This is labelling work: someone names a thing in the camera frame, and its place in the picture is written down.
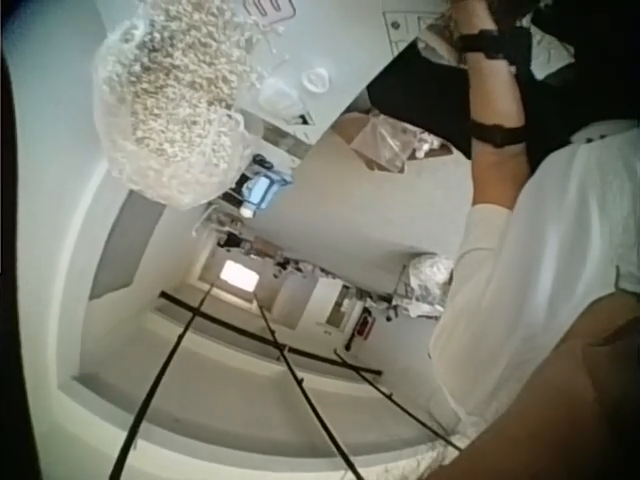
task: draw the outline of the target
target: black rail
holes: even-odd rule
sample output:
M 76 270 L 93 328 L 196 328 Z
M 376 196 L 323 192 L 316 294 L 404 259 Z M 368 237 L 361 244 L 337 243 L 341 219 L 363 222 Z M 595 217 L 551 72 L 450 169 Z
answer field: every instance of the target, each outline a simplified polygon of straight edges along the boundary
M 245 330 L 244 328 L 240 328 L 237 327 L 236 325 L 233 325 L 231 323 L 225 322 L 224 320 L 221 320 L 217 317 L 214 317 L 213 315 L 208 314 L 207 312 L 203 312 L 200 308 L 196 308 L 193 305 L 185 302 L 184 300 L 176 297 L 175 295 L 171 295 L 168 292 L 161 292 L 160 293 L 160 298 L 162 298 L 163 300 L 166 300 L 169 303 L 172 303 L 173 305 L 182 308 L 183 310 L 186 310 L 188 312 L 190 312 L 191 314 L 195 314 L 196 316 L 202 318 L 203 320 L 206 320 L 209 323 L 212 323 L 214 325 L 217 325 L 218 327 L 222 327 L 225 330 L 228 330 L 230 332 L 236 333 L 242 337 L 245 338 L 249 338 L 251 340 L 253 340 L 254 342 L 260 343 L 262 345 L 267 345 L 271 348 L 278 348 L 278 345 L 276 344 L 275 341 L 270 340 L 268 338 L 263 337 L 262 335 L 258 334 L 258 333 L 254 333 L 254 332 L 250 332 L 249 330 Z M 351 365 L 349 367 L 346 367 L 342 362 L 335 360 L 334 358 L 329 358 L 329 357 L 323 357 L 322 355 L 318 355 L 316 353 L 312 353 L 312 352 L 307 352 L 306 350 L 302 350 L 300 348 L 296 348 L 296 347 L 292 347 L 290 345 L 281 343 L 281 345 L 283 345 L 284 347 L 286 347 L 287 349 L 287 353 L 290 353 L 291 355 L 296 355 L 298 357 L 303 357 L 303 358 L 308 358 L 309 360 L 314 360 L 316 362 L 320 362 L 320 363 L 324 363 L 327 365 L 332 365 L 334 367 L 337 368 L 343 368 L 343 369 L 347 369 L 347 370 L 353 370 L 354 368 L 358 371 L 358 372 L 362 372 L 362 373 L 368 373 L 370 375 L 375 375 L 375 376 L 381 376 L 382 375 L 382 370 L 377 370 L 374 368 L 368 368 L 368 367 L 362 367 L 360 365 Z
M 349 456 L 347 451 L 340 444 L 338 437 L 336 437 L 335 433 L 333 433 L 333 431 L 331 430 L 331 427 L 329 426 L 329 424 L 322 417 L 322 414 L 318 410 L 318 407 L 316 407 L 315 403 L 313 403 L 313 399 L 307 392 L 307 389 L 304 388 L 304 379 L 298 376 L 295 369 L 291 365 L 291 362 L 289 362 L 289 358 L 287 356 L 287 348 L 285 348 L 285 346 L 278 341 L 278 337 L 276 337 L 276 332 L 273 330 L 273 328 L 271 328 L 271 324 L 269 323 L 269 319 L 267 318 L 267 315 L 265 314 L 264 309 L 260 304 L 258 304 L 258 308 L 260 309 L 260 314 L 262 315 L 262 319 L 264 320 L 264 323 L 267 326 L 267 330 L 269 330 L 269 334 L 271 335 L 273 342 L 276 344 L 276 348 L 280 352 L 280 356 L 282 357 L 282 360 L 284 360 L 284 364 L 287 366 L 287 370 L 289 370 L 289 373 L 291 374 L 291 378 L 293 379 L 294 383 L 298 387 L 300 394 L 304 397 L 304 400 L 307 402 L 307 405 L 309 406 L 309 409 L 313 413 L 313 416 L 315 417 L 316 421 L 320 425 L 320 428 L 322 428 L 322 431 L 327 436 L 327 439 L 329 440 L 329 442 L 331 442 L 331 445 L 335 449 L 336 453 L 342 459 L 342 461 L 347 466 L 347 468 L 351 471 L 354 478 L 356 480 L 364 480 L 364 477 L 358 471 L 358 467 L 356 467 L 355 463 L 353 463 L 353 460 L 351 460 L 351 457 Z
M 393 398 L 393 393 L 385 392 L 378 385 L 376 385 L 370 379 L 368 379 L 362 373 L 360 373 L 358 370 L 352 368 L 353 365 L 351 363 L 349 363 L 347 360 L 345 360 L 344 357 L 342 355 L 340 355 L 337 350 L 334 350 L 333 353 L 336 355 L 336 357 L 338 357 L 340 359 L 340 361 L 343 363 L 343 365 L 345 367 L 350 368 L 364 382 L 368 383 L 371 388 L 373 388 L 376 392 L 378 392 L 384 398 L 389 400 L 393 405 L 395 405 L 400 411 L 402 411 L 405 415 L 407 415 L 409 418 L 411 418 L 414 422 L 416 422 L 418 425 L 420 425 L 420 426 L 424 427 L 425 429 L 427 429 L 429 432 L 431 432 L 437 438 L 439 438 L 440 440 L 445 442 L 451 448 L 457 450 L 458 452 L 462 451 L 462 448 L 460 448 L 458 445 L 456 445 L 454 442 L 452 442 L 450 439 L 448 439 L 445 435 L 443 435 L 442 433 L 438 432 L 435 428 L 431 427 L 430 425 L 425 423 L 423 420 L 418 418 L 415 414 L 413 414 L 405 406 L 403 406 L 400 402 L 398 402 L 395 398 Z
M 125 464 L 127 463 L 127 458 L 129 458 L 129 453 L 131 452 L 131 448 L 133 447 L 133 443 L 135 442 L 136 437 L 138 436 L 138 432 L 140 431 L 142 422 L 147 416 L 149 407 L 151 407 L 151 402 L 153 401 L 153 397 L 155 397 L 156 392 L 158 391 L 158 388 L 160 387 L 160 384 L 162 383 L 162 380 L 164 379 L 164 376 L 167 373 L 167 370 L 169 370 L 169 366 L 173 361 L 173 357 L 176 356 L 176 352 L 178 351 L 178 348 L 180 348 L 180 345 L 182 345 L 182 340 L 184 340 L 184 337 L 187 335 L 187 332 L 191 328 L 191 325 L 193 325 L 193 322 L 197 316 L 197 310 L 202 308 L 202 305 L 204 305 L 204 302 L 207 296 L 209 295 L 209 293 L 211 293 L 212 289 L 213 289 L 213 285 L 202 296 L 202 300 L 200 300 L 200 303 L 198 304 L 196 311 L 192 312 L 191 318 L 185 324 L 184 328 L 182 329 L 182 332 L 180 332 L 180 335 L 178 335 L 178 338 L 176 338 L 176 341 L 173 344 L 173 347 L 171 348 L 171 350 L 169 351 L 167 358 L 164 359 L 164 362 L 162 362 L 162 365 L 160 366 L 160 370 L 158 370 L 156 377 L 153 379 L 153 383 L 151 383 L 151 386 L 149 387 L 147 394 L 142 399 L 142 403 L 138 407 L 138 411 L 136 412 L 136 414 L 133 416 L 133 421 L 131 422 L 131 426 L 127 431 L 127 436 L 124 438 L 124 442 L 122 442 L 122 447 L 120 447 L 120 451 L 118 452 L 116 461 L 113 464 L 113 468 L 111 469 L 111 474 L 109 475 L 109 480 L 120 480 L 120 477 L 122 476 L 122 472 L 124 471 Z

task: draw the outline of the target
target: black strap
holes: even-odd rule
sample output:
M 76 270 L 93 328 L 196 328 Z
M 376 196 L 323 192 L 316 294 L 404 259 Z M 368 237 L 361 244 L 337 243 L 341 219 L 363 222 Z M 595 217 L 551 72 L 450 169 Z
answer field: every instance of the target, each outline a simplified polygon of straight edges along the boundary
M 504 127 L 502 125 L 487 125 L 471 119 L 471 136 L 493 147 L 504 148 L 524 143 L 527 139 L 527 129 L 524 125 L 522 127 Z
M 531 32 L 524 27 L 479 30 L 458 37 L 460 52 L 480 52 L 490 60 L 506 60 L 518 69 L 530 68 L 531 49 Z

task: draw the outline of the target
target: bright window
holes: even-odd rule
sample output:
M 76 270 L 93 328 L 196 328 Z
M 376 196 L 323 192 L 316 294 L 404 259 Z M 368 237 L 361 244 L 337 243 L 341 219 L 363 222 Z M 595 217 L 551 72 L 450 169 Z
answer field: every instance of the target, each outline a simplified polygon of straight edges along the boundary
M 244 265 L 227 260 L 224 267 L 222 267 L 220 278 L 234 287 L 253 292 L 256 289 L 260 275 Z

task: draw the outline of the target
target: person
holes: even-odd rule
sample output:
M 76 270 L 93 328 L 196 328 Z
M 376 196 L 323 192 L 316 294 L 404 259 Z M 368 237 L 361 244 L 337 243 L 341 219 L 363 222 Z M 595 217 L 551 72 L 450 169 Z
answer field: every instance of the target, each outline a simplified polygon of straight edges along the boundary
M 473 440 L 419 478 L 632 478 L 640 129 L 596 126 L 598 140 L 553 152 L 530 178 L 505 37 L 487 0 L 454 0 L 453 16 L 469 75 L 473 198 L 429 353 Z

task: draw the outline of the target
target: white shirt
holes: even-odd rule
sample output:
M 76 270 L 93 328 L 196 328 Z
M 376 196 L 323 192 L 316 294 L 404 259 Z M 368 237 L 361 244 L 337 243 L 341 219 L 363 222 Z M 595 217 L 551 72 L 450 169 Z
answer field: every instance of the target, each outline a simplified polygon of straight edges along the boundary
M 482 429 L 593 300 L 640 291 L 640 130 L 553 153 L 513 212 L 469 213 L 431 340 L 438 381 L 466 428 Z

